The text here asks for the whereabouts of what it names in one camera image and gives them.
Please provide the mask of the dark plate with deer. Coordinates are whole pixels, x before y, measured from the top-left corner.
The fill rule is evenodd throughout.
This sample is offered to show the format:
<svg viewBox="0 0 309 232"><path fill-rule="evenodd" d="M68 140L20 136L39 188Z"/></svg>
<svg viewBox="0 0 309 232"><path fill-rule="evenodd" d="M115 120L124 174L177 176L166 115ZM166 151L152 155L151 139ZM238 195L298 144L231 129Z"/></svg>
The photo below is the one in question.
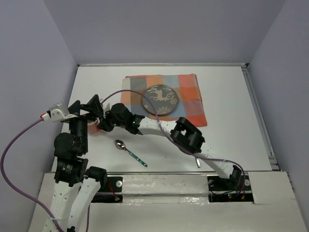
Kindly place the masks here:
<svg viewBox="0 0 309 232"><path fill-rule="evenodd" d="M154 115L155 111L159 116L172 113L178 105L179 97L176 91L166 85L155 85L146 89L142 97L144 109Z"/></svg>

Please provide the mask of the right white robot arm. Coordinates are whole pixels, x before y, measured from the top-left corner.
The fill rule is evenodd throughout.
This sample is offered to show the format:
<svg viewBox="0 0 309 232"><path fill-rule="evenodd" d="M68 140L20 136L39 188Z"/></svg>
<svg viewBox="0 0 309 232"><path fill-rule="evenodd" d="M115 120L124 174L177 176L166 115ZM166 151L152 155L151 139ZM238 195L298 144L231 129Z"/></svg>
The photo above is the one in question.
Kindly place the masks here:
<svg viewBox="0 0 309 232"><path fill-rule="evenodd" d="M222 179L226 189L244 190L244 169L235 161L217 158L206 143L202 132L185 117L176 121L159 121L131 113L122 103L117 103L102 116L97 128L111 132L121 127L131 134L164 136L183 153L201 159Z"/></svg>

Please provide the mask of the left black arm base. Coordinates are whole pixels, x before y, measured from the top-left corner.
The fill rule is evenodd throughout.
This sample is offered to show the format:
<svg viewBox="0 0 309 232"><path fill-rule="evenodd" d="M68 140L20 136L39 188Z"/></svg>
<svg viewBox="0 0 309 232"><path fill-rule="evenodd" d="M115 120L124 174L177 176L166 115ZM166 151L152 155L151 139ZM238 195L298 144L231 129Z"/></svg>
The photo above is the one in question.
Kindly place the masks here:
<svg viewBox="0 0 309 232"><path fill-rule="evenodd" d="M121 203L122 187L122 176L108 176L106 185L99 189L91 203Z"/></svg>

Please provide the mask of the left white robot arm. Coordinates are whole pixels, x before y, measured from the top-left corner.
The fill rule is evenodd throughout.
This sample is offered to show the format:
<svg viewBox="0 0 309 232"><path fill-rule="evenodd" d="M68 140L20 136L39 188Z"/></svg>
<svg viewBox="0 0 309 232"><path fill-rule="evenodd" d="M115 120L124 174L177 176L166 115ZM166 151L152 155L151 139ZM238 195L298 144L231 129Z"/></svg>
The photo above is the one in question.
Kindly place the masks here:
<svg viewBox="0 0 309 232"><path fill-rule="evenodd" d="M88 103L75 101L70 107L58 103L49 108L43 119L68 123L69 132L54 139L57 159L54 193L50 206L51 216L46 220L44 232L77 232L97 191L106 188L106 170L87 167L87 124L104 115L98 95Z"/></svg>

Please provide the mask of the orange checkered cloth placemat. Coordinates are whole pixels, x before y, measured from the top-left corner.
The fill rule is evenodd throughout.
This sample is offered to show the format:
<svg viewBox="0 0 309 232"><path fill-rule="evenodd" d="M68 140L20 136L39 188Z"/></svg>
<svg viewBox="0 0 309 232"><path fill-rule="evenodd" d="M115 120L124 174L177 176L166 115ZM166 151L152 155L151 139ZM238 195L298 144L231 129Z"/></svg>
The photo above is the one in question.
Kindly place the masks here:
<svg viewBox="0 0 309 232"><path fill-rule="evenodd" d="M173 88L179 97L177 108L170 114L159 116L163 121L174 121L180 117L187 118L196 127L207 126L203 101L195 74L178 75L135 75L126 76L122 80L122 89L129 92L121 93L123 103L133 114L156 119L155 114L148 113L142 105L142 97L147 88L155 85L166 85Z"/></svg>

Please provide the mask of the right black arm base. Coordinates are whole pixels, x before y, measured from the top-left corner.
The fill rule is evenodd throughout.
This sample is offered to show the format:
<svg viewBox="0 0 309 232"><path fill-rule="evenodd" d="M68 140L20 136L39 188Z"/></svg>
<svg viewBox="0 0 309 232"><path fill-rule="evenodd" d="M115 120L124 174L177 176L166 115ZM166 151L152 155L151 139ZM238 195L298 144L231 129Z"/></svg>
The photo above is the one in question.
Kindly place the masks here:
<svg viewBox="0 0 309 232"><path fill-rule="evenodd" d="M207 177L210 203L254 202L248 175L235 184L216 175Z"/></svg>

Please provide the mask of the fork with teal handle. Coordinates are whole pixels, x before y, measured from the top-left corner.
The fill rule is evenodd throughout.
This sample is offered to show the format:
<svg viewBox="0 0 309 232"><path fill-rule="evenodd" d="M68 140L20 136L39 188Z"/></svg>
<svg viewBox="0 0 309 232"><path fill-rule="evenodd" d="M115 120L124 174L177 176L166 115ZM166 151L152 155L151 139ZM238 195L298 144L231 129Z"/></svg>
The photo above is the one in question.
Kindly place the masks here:
<svg viewBox="0 0 309 232"><path fill-rule="evenodd" d="M195 158L195 160L196 160L197 167L198 167L198 168L201 168L201 164L200 164L199 159L198 159L198 158Z"/></svg>

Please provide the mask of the spoon with teal handle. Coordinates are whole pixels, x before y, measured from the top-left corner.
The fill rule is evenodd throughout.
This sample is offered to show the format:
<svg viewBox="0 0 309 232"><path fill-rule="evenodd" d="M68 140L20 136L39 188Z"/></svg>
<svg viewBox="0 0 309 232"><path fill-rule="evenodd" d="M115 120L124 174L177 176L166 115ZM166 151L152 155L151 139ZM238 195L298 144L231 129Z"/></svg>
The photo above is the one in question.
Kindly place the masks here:
<svg viewBox="0 0 309 232"><path fill-rule="evenodd" d="M140 163L142 166L144 167L148 167L148 164L145 163L142 159L140 159L138 156L136 156L133 152L131 152L130 150L127 149L125 143L122 140L118 140L116 139L114 141L115 146L120 149L123 150L125 152L127 152L131 157L133 157L138 163Z"/></svg>

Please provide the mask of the pink paper cup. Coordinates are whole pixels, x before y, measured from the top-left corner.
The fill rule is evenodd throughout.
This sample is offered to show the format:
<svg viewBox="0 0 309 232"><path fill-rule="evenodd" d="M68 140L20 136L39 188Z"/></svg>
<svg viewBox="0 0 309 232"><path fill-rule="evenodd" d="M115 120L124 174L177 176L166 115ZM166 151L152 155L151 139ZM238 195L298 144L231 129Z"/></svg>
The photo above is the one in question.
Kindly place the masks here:
<svg viewBox="0 0 309 232"><path fill-rule="evenodd" d="M89 134L94 134L94 133L99 132L100 131L100 129L98 128L99 123L100 123L99 118L96 118L95 121L88 122L88 124L87 124L87 132Z"/></svg>

